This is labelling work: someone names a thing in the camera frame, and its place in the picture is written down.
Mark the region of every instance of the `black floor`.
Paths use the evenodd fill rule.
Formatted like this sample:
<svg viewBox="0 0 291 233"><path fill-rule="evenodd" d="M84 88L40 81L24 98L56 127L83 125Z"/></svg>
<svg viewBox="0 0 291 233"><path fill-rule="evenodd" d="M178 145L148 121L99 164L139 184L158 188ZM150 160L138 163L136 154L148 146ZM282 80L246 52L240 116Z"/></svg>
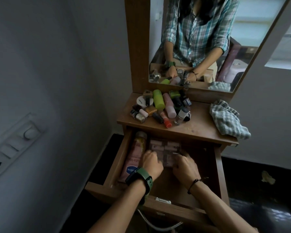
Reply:
<svg viewBox="0 0 291 233"><path fill-rule="evenodd" d="M88 181L103 184L123 140L114 134ZM291 232L291 170L222 157L230 206L259 232ZM261 181L267 171L274 185ZM61 232L86 232L108 205L83 190Z"/></svg>

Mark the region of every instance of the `cable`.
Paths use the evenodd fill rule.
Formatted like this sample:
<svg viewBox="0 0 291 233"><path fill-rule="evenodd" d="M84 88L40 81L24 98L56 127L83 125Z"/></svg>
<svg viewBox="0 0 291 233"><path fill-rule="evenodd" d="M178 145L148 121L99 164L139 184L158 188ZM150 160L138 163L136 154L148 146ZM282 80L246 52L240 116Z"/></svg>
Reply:
<svg viewBox="0 0 291 233"><path fill-rule="evenodd" d="M163 231L163 232L164 231L171 231L172 229L175 229L176 227L180 226L183 223L183 222L179 222L179 223L177 223L171 227L167 227L167 228L156 227L151 222L149 222L148 219L145 218L145 216L141 213L141 211L139 209L137 209L137 210L140 213L140 215L142 216L142 218L144 219L144 221L156 231Z"/></svg>

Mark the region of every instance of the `wooden drawer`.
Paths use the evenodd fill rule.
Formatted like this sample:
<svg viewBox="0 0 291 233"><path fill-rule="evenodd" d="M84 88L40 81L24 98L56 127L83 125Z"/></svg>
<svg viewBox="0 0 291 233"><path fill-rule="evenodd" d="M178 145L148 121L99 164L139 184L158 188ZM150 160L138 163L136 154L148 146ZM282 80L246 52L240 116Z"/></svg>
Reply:
<svg viewBox="0 0 291 233"><path fill-rule="evenodd" d="M109 174L103 185L88 182L85 189L93 196L107 203L113 203L127 187L126 184L118 182L122 167L129 152L135 132L139 129L127 127L122 144L110 168ZM160 134L157 131L143 130L148 137L165 138L172 137ZM198 165L202 177L208 177L205 183L229 205L224 172L219 147L213 143L192 140L187 137L178 137L177 141L182 144ZM155 198L170 200L172 204L163 203ZM167 219L194 225L199 229L217 232L217 228L206 215L200 203L179 183L172 173L172 168L165 167L161 176L153 183L150 195L143 206L139 207L144 212L158 217L165 216Z"/></svg>

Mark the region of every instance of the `plaid shirt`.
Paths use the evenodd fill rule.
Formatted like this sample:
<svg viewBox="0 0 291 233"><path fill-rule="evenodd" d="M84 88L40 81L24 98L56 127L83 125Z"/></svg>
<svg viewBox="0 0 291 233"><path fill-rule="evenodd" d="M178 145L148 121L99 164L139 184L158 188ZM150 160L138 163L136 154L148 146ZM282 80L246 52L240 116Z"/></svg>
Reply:
<svg viewBox="0 0 291 233"><path fill-rule="evenodd" d="M215 8L215 15L205 25L193 14L194 1L191 1L192 12L177 26L177 9L179 0L170 0L167 21L162 43L169 41L174 45L173 56L182 62L198 65L214 48L227 51L230 34L238 7L238 0L225 0L222 7Z"/></svg>

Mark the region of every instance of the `pink lotion bottle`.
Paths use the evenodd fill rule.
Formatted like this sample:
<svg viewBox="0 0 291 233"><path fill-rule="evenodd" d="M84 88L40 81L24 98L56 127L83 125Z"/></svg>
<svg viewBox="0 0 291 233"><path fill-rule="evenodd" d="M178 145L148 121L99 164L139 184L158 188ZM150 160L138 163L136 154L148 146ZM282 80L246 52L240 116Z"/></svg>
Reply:
<svg viewBox="0 0 291 233"><path fill-rule="evenodd" d="M164 93L163 94L163 99L164 99L164 102L165 102L165 110L168 114L168 117L173 119L177 116L177 113L175 111L175 108L173 107L173 102L169 96L168 93Z"/></svg>

